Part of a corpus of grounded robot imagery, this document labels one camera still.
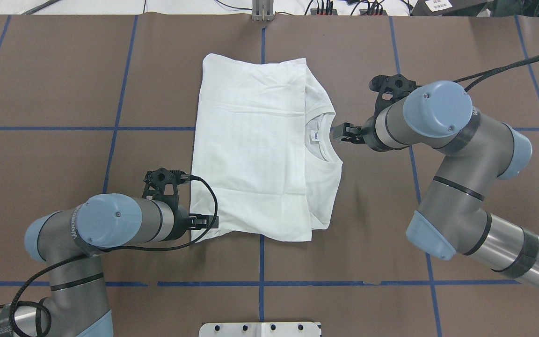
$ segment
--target white bracket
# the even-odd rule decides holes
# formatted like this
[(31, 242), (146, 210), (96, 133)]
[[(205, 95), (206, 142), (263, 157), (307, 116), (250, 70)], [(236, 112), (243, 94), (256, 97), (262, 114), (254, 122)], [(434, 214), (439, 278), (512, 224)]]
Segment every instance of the white bracket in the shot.
[(206, 323), (199, 329), (199, 337), (321, 337), (321, 323)]
[(274, 0), (253, 0), (253, 21), (274, 21)]

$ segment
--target white label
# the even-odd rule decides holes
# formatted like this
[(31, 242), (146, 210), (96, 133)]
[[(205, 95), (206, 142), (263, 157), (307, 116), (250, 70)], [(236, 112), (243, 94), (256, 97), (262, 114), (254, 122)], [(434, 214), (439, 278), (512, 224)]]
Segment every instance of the white label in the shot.
[(319, 133), (317, 130), (311, 130), (309, 132), (309, 138), (311, 141), (319, 141)]
[(430, 11), (433, 12), (453, 7), (449, 0), (427, 0), (425, 4), (428, 5)]

